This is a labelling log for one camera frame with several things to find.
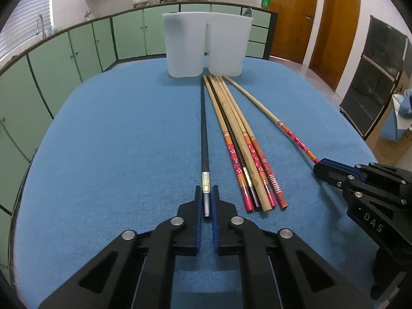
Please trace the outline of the plain bamboo chopstick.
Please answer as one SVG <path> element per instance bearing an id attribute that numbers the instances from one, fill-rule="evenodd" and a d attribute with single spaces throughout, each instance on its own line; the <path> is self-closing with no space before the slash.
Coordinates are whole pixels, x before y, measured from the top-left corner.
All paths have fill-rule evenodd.
<path id="1" fill-rule="evenodd" d="M 251 152 L 248 148 L 246 140 L 244 139 L 242 129 L 239 125 L 239 122 L 235 114 L 235 110 L 233 109 L 233 106 L 231 104 L 231 101 L 228 99 L 225 91 L 220 85 L 219 79 L 213 75 L 208 75 L 208 78 L 211 81 L 215 92 L 217 93 L 221 106 L 224 109 L 224 112 L 226 114 L 227 120 L 230 123 L 230 127 L 233 130 L 235 139 L 239 145 L 242 156 L 246 162 L 249 176 L 251 177 L 251 181 L 253 182 L 257 196 L 259 198 L 261 208 L 263 211 L 270 211 L 272 210 L 272 205 L 270 204 L 270 200 L 268 199 L 265 186 L 263 185 L 263 182 L 261 181 L 259 172 L 255 166 L 255 162 L 253 160 Z"/>

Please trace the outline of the red floral bamboo chopstick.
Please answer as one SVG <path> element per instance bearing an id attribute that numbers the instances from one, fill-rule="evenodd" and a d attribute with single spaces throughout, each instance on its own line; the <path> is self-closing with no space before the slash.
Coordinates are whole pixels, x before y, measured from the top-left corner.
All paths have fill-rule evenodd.
<path id="1" fill-rule="evenodd" d="M 252 202 L 252 197 L 250 192 L 248 191 L 248 183 L 246 182 L 246 178 L 243 173 L 243 168 L 241 167 L 241 164 L 239 162 L 239 158 L 237 156 L 233 141 L 230 137 L 230 133 L 228 131 L 228 126 L 226 125 L 226 122 L 224 121 L 224 116 L 223 112 L 219 107 L 217 97 L 214 95 L 211 82 L 209 81 L 207 76 L 203 76 L 203 81 L 205 82 L 205 86 L 207 89 L 207 92 L 210 96 L 210 99 L 212 101 L 213 108 L 215 110 L 215 114 L 217 115 L 217 119 L 221 128 L 221 131 L 224 136 L 224 140 L 228 149 L 228 153 L 230 156 L 230 160 L 232 162 L 232 166 L 235 172 L 235 176 L 237 178 L 237 182 L 239 185 L 239 189 L 241 192 L 242 200 L 244 203 L 244 208 L 246 212 L 252 212 L 254 210 L 254 205 Z"/>

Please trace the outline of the brown wooden door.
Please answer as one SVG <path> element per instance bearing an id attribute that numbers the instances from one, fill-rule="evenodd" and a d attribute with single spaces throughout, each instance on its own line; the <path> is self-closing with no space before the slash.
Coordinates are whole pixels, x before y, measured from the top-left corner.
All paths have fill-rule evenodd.
<path id="1" fill-rule="evenodd" d="M 324 0 L 309 68 L 336 90 L 353 46 L 361 0 Z"/>
<path id="2" fill-rule="evenodd" d="M 312 32 L 317 0 L 270 0 L 277 24 L 270 54 L 301 64 Z"/>

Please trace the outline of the red striped bamboo chopstick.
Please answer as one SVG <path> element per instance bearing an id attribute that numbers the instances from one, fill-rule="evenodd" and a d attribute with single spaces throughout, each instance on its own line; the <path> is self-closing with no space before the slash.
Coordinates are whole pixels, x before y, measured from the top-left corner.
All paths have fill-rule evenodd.
<path id="1" fill-rule="evenodd" d="M 251 130 L 248 121 L 243 115 L 241 109 L 239 108 L 239 105 L 236 103 L 228 87 L 226 86 L 226 83 L 224 82 L 223 78 L 220 76 L 218 76 L 217 78 L 219 79 L 220 85 L 222 86 L 228 99 L 231 101 L 233 109 L 235 110 L 235 114 L 237 116 L 239 125 L 242 129 L 244 139 L 246 140 L 248 148 L 251 152 L 251 155 L 255 162 L 255 166 L 261 177 L 261 181 L 263 182 L 263 185 L 265 186 L 265 189 L 268 192 L 268 199 L 270 200 L 270 204 L 272 205 L 272 207 L 279 205 L 281 209 L 286 209 L 288 207 L 288 203 L 274 175 L 274 172 L 272 171 L 272 168 L 268 163 L 268 160 L 265 154 L 263 153 L 261 146 L 258 143 L 258 140 L 256 139 L 256 136 Z"/>

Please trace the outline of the blue table cloth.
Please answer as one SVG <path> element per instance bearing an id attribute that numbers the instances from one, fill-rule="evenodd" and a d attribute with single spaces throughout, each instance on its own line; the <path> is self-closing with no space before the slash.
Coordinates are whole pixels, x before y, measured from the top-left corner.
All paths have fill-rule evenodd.
<path id="1" fill-rule="evenodd" d="M 319 158 L 348 165 L 375 158 L 339 110 L 281 64 L 245 59 L 236 82 Z M 230 87 L 288 201 L 285 211 L 245 212 L 208 96 L 212 184 L 260 228 L 292 229 L 370 295 L 377 245 L 346 215 L 341 191 L 316 180 L 312 162 Z M 165 59 L 121 66 L 75 89 L 52 121 L 24 186 L 13 240 L 22 302 L 37 308 L 126 229 L 142 233 L 176 215 L 200 186 L 200 78 L 171 78 Z M 202 224 L 197 257 L 179 257 L 172 308 L 242 308 L 239 264 L 219 257 Z"/>

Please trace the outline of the orange red floral chopstick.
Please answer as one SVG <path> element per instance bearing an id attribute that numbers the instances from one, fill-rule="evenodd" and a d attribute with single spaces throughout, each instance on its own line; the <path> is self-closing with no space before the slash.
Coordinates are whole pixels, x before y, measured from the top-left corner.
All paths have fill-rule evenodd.
<path id="1" fill-rule="evenodd" d="M 230 126 L 235 134 L 235 138 L 246 162 L 246 166 L 248 167 L 249 175 L 251 176 L 253 185 L 258 193 L 261 208 L 263 211 L 270 211 L 275 208 L 276 202 L 272 191 L 270 190 L 265 172 L 263 171 L 261 161 L 258 159 L 251 139 L 243 124 L 239 113 L 239 108 L 227 90 L 223 80 L 215 75 L 212 76 L 212 79 L 215 91 L 221 101 L 221 105 L 224 108 L 227 119 L 230 122 Z"/>

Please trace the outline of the black chopstick silver band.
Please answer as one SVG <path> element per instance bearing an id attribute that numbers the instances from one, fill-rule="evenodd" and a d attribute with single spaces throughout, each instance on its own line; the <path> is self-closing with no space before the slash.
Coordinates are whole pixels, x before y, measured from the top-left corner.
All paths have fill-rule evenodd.
<path id="1" fill-rule="evenodd" d="M 207 144 L 204 82 L 200 83 L 201 178 L 204 217 L 210 217 L 210 170 Z"/>

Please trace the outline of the thin red chopstick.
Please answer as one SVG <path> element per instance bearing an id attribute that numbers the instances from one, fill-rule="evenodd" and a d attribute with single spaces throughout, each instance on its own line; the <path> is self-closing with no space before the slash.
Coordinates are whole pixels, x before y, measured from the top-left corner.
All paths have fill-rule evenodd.
<path id="1" fill-rule="evenodd" d="M 319 162 L 319 159 L 309 150 L 309 148 L 297 137 L 297 135 L 289 129 L 280 119 L 278 119 L 271 111 L 269 111 L 260 101 L 252 96 L 248 91 L 241 87 L 237 82 L 231 79 L 229 76 L 223 75 L 223 78 L 230 82 L 238 91 L 246 96 L 268 119 L 274 124 L 280 127 L 289 138 L 309 157 L 314 164 Z"/>

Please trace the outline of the white double utensil holder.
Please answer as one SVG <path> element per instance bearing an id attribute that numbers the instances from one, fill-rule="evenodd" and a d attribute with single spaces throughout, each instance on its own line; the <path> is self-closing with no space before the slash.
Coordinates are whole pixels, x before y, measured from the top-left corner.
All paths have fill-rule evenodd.
<path id="1" fill-rule="evenodd" d="M 216 12 L 164 13 L 168 74 L 192 78 L 241 75 L 253 18 Z"/>

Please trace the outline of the silver metal spoon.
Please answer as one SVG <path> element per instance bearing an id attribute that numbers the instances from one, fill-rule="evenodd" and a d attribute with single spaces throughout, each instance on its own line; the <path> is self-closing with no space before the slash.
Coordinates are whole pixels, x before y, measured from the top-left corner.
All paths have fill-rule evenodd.
<path id="1" fill-rule="evenodd" d="M 247 18 L 252 18 L 252 9 L 250 7 L 243 8 L 243 16 Z"/>

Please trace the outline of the window blinds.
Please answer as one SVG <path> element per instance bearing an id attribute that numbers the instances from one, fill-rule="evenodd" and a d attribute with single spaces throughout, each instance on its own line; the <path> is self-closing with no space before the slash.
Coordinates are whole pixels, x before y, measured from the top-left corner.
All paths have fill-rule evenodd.
<path id="1" fill-rule="evenodd" d="M 36 35 L 36 20 L 41 14 L 45 30 L 52 28 L 50 0 L 20 0 L 1 30 L 1 57 Z"/>

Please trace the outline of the blue white cloth bundle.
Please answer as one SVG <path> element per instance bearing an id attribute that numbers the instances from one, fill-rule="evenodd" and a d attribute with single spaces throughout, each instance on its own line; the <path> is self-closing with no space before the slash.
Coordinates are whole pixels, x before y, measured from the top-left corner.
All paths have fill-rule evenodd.
<path id="1" fill-rule="evenodd" d="M 411 89 L 406 89 L 403 93 L 392 95 L 388 118 L 380 132 L 380 137 L 384 140 L 397 142 L 411 129 Z"/>

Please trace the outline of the black oven cabinet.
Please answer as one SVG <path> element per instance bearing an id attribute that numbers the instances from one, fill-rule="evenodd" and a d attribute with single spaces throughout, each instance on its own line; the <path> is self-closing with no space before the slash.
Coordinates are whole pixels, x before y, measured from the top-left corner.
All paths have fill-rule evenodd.
<path id="1" fill-rule="evenodd" d="M 411 73 L 411 41 L 371 16 L 365 47 L 340 112 L 367 139 L 388 107 L 401 74 Z"/>

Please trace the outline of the cardboard box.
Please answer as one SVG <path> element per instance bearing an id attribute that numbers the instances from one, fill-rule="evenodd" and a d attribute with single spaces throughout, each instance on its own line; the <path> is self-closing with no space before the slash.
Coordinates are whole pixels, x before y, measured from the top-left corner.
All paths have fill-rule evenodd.
<path id="1" fill-rule="evenodd" d="M 394 166 L 411 151 L 411 76 L 402 72 L 388 107 L 366 139 L 378 162 Z"/>

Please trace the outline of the green kitchen base cabinets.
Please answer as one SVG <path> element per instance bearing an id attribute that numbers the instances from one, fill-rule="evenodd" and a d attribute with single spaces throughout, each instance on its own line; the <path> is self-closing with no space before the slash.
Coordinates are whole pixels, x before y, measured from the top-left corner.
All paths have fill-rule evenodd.
<path id="1" fill-rule="evenodd" d="M 115 65 L 166 53 L 163 15 L 243 15 L 230 3 L 139 7 L 59 31 L 1 69 L 1 266 L 10 260 L 11 224 L 22 182 L 42 138 L 72 91 Z"/>

